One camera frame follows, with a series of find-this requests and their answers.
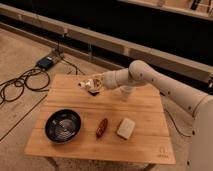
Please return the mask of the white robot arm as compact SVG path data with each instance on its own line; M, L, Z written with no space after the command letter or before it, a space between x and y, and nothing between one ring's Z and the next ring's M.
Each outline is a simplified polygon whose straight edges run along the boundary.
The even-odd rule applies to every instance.
M123 87L129 95L133 87L147 83L195 119L186 171L213 171L213 95L161 74L141 60L128 68L91 75L78 85L91 93Z

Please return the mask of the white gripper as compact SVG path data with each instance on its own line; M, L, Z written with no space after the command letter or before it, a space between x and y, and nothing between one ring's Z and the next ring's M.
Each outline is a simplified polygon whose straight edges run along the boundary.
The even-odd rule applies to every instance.
M81 88L90 88L91 92L100 92L104 89L103 86L103 76L102 75L94 75L91 78L91 86L88 80L81 81L78 83Z

